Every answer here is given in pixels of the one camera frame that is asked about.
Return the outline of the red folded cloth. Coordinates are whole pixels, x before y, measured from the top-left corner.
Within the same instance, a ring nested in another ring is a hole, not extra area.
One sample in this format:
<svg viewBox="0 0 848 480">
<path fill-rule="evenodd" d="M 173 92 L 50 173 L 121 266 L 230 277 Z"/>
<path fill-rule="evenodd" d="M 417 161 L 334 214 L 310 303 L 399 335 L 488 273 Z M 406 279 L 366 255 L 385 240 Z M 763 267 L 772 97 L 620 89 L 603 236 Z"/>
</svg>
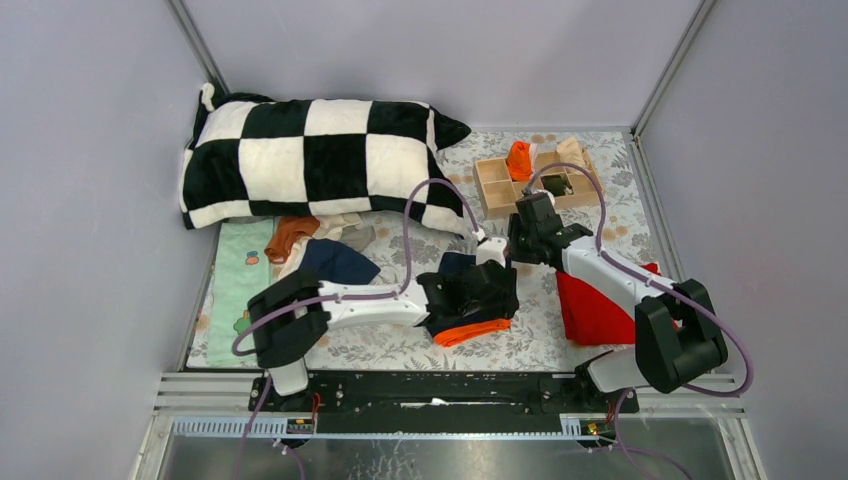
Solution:
<svg viewBox="0 0 848 480">
<path fill-rule="evenodd" d="M 636 306 L 664 294 L 661 287 L 646 281 L 657 280 L 662 287 L 672 282 L 658 276 L 655 263 L 627 267 L 625 272 L 599 261 L 579 267 L 577 275 L 556 272 L 567 339 L 582 346 L 636 343 Z"/>
</svg>

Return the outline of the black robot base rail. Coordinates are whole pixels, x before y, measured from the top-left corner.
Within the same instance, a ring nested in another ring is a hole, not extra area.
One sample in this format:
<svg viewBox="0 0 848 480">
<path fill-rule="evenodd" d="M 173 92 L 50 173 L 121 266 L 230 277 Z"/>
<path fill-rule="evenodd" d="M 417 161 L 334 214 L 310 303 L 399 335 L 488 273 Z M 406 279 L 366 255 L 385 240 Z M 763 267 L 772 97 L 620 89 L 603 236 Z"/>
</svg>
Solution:
<svg viewBox="0 0 848 480">
<path fill-rule="evenodd" d="M 599 393 L 571 373 L 312 370 L 305 391 L 264 394 L 265 377 L 253 380 L 249 409 L 300 412 L 307 420 L 341 418 L 484 418 L 573 414 L 611 419 L 619 410 L 635 414 L 633 394 Z"/>
</svg>

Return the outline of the grey garment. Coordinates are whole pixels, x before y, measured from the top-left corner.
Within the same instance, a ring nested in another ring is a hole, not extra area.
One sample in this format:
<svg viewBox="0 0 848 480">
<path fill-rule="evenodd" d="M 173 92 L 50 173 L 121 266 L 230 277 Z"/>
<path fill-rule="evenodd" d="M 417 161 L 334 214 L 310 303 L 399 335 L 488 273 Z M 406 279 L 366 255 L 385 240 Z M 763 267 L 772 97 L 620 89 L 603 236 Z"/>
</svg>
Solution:
<svg viewBox="0 0 848 480">
<path fill-rule="evenodd" d="M 373 226 L 347 226 L 343 229 L 339 242 L 362 253 L 376 239 Z"/>
</svg>

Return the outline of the cream beige garment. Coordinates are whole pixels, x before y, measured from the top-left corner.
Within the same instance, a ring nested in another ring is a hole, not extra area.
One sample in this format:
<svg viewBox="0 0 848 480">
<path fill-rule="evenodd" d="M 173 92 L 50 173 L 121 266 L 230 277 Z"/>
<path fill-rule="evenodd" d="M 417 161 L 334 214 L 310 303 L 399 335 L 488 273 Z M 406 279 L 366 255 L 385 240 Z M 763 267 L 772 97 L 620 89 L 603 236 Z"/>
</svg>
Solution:
<svg viewBox="0 0 848 480">
<path fill-rule="evenodd" d="M 281 264 L 272 267 L 272 279 L 279 280 L 287 274 L 296 270 L 303 260 L 307 243 L 313 239 L 340 240 L 343 231 L 347 227 L 358 227 L 362 220 L 357 213 L 341 215 L 318 216 L 319 222 L 316 232 L 311 235 L 300 236 L 292 246 L 291 253 Z"/>
</svg>

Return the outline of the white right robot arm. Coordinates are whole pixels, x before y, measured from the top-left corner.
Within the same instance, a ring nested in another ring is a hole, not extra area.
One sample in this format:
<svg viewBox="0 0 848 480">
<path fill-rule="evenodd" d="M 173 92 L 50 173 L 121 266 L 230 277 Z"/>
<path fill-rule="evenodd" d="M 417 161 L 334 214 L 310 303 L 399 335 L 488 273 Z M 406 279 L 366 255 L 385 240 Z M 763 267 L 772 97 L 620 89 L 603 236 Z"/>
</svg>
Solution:
<svg viewBox="0 0 848 480">
<path fill-rule="evenodd" d="M 627 315 L 635 334 L 631 347 L 581 365 L 573 396 L 583 410 L 597 412 L 630 387 L 671 393 L 726 362 L 725 337 L 702 284 L 676 283 L 606 250 L 588 228 L 563 224 L 542 192 L 520 198 L 516 208 L 508 229 L 513 260 L 587 284 Z"/>
</svg>

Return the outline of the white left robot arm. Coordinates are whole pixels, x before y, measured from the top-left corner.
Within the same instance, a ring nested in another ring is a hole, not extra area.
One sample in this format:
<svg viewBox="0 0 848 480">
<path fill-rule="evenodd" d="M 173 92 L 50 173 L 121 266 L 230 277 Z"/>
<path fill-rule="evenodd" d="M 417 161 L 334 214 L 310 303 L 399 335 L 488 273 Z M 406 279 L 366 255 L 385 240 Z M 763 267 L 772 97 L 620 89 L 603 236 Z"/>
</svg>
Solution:
<svg viewBox="0 0 848 480">
<path fill-rule="evenodd" d="M 309 401 L 305 356 L 327 332 L 397 325 L 421 328 L 433 338 L 460 329 L 507 327 L 516 313 L 517 271 L 488 260 L 463 271 L 424 273 L 407 286 L 346 285 L 296 271 L 248 302 L 249 326 L 233 343 L 234 354 L 251 338 L 260 368 L 272 381 L 272 398 L 288 411 Z"/>
</svg>

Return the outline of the black white checkered pillow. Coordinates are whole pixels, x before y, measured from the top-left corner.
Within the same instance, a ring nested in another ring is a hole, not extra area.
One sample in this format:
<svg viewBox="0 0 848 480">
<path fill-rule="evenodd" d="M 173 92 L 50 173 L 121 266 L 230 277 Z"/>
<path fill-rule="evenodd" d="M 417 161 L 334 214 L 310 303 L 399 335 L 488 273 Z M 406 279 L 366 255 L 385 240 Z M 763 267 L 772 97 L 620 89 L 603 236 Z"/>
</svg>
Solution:
<svg viewBox="0 0 848 480">
<path fill-rule="evenodd" d="M 460 235 L 437 156 L 470 132 L 418 101 L 276 101 L 206 83 L 179 180 L 183 225 L 393 211 Z"/>
</svg>

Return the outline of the rust brown garment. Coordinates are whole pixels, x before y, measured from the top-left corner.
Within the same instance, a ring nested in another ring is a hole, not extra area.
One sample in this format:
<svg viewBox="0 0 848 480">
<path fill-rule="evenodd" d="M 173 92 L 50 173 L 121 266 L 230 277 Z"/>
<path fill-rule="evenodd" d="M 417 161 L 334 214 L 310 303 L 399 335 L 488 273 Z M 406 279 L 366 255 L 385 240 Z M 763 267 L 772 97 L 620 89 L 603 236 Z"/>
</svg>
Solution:
<svg viewBox="0 0 848 480">
<path fill-rule="evenodd" d="M 320 221 L 313 216 L 281 217 L 264 249 L 269 262 L 271 264 L 285 263 L 292 253 L 294 244 L 302 237 L 311 237 L 319 226 Z"/>
</svg>

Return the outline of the orange underwear white trim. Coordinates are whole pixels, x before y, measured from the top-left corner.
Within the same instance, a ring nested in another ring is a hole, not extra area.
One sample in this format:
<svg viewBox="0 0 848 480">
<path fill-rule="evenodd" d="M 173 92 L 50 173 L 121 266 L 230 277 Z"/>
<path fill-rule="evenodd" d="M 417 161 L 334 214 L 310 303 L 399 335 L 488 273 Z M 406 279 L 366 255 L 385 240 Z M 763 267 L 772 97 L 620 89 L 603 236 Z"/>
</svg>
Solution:
<svg viewBox="0 0 848 480">
<path fill-rule="evenodd" d="M 533 178 L 537 153 L 538 145 L 535 143 L 515 141 L 511 145 L 505 163 L 512 181 L 529 182 Z"/>
</svg>

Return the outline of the plain navy garment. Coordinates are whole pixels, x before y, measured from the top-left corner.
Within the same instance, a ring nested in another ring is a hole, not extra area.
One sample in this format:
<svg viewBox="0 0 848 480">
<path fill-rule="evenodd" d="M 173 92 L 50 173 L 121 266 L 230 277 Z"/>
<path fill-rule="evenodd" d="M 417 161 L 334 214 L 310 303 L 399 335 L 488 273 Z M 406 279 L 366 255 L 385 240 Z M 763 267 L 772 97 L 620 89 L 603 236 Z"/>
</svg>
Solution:
<svg viewBox="0 0 848 480">
<path fill-rule="evenodd" d="M 318 280 L 349 285 L 368 285 L 381 271 L 363 254 L 329 239 L 309 240 L 298 269 L 313 272 Z"/>
</svg>

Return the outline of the navy underwear orange trim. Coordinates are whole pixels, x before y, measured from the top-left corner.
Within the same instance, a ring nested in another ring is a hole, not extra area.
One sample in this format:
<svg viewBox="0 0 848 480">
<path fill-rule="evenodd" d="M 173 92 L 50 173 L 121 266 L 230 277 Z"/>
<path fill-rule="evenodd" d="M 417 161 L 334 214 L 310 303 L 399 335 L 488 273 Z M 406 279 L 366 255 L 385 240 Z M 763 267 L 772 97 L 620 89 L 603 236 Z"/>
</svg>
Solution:
<svg viewBox="0 0 848 480">
<path fill-rule="evenodd" d="M 449 251 L 442 256 L 443 259 L 473 259 L 470 254 Z M 440 280 L 442 276 L 438 273 L 423 273 L 416 277 L 416 282 L 427 294 L 426 311 L 427 316 L 419 325 L 432 337 L 433 341 L 443 347 L 453 347 L 471 339 L 508 330 L 512 326 L 512 319 L 498 319 L 485 321 L 471 325 L 439 325 L 438 315 L 446 311 L 446 296 L 441 290 Z"/>
</svg>

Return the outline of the rolled beige garment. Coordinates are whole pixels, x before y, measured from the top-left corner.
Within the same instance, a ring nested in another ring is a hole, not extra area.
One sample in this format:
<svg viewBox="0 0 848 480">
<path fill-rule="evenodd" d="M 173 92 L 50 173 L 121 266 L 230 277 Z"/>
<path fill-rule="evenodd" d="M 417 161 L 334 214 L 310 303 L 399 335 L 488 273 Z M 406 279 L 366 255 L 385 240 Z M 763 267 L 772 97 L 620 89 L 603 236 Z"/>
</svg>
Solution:
<svg viewBox="0 0 848 480">
<path fill-rule="evenodd" d="M 567 163 L 565 171 L 569 174 L 583 175 L 590 171 L 589 162 L 583 155 L 583 148 L 579 141 L 571 136 L 556 147 L 559 162 Z"/>
</svg>

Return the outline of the rolled dark green garment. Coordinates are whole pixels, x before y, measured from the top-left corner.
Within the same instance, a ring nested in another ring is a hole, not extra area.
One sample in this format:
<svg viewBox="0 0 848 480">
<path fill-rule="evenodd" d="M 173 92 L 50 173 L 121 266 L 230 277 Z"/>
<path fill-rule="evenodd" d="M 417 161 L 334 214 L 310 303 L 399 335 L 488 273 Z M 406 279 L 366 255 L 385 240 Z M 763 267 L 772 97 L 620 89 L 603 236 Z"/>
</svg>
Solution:
<svg viewBox="0 0 848 480">
<path fill-rule="evenodd" d="M 566 197 L 574 194 L 573 185 L 566 174 L 543 175 L 541 177 L 543 189 L 554 198 Z"/>
</svg>

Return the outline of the wooden compartment organizer box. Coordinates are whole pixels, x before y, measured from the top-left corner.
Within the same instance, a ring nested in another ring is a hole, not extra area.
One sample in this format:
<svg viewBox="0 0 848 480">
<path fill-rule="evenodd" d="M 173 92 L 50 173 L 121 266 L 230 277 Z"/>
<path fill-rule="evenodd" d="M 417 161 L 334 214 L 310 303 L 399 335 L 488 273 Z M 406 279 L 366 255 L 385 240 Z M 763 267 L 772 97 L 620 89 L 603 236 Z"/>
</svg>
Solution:
<svg viewBox="0 0 848 480">
<path fill-rule="evenodd" d="M 598 206 L 600 201 L 591 179 L 599 181 L 600 177 L 586 148 L 583 155 L 589 162 L 589 175 L 569 174 L 565 167 L 558 166 L 544 172 L 534 183 L 536 189 L 543 189 L 543 175 L 566 174 L 573 185 L 574 194 L 554 198 L 554 206 L 558 211 L 565 211 L 584 206 Z M 515 202 L 523 196 L 526 182 L 511 180 L 506 167 L 505 157 L 477 160 L 474 164 L 473 175 L 480 197 L 481 207 L 487 220 L 506 218 L 516 213 Z"/>
</svg>

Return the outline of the mint green printed cloth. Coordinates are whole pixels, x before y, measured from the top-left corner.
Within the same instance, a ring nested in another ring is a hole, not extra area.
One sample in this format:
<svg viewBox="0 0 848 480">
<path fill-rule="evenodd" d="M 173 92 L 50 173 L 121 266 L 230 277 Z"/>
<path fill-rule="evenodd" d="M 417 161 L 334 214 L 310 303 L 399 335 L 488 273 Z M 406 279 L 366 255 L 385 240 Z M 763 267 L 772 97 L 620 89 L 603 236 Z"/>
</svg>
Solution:
<svg viewBox="0 0 848 480">
<path fill-rule="evenodd" d="M 248 301 L 271 283 L 271 267 L 264 253 L 274 233 L 272 219 L 253 223 L 224 223 L 215 259 L 208 314 L 206 362 L 210 367 L 253 363 L 251 356 L 232 354 L 233 342 L 250 325 Z"/>
</svg>

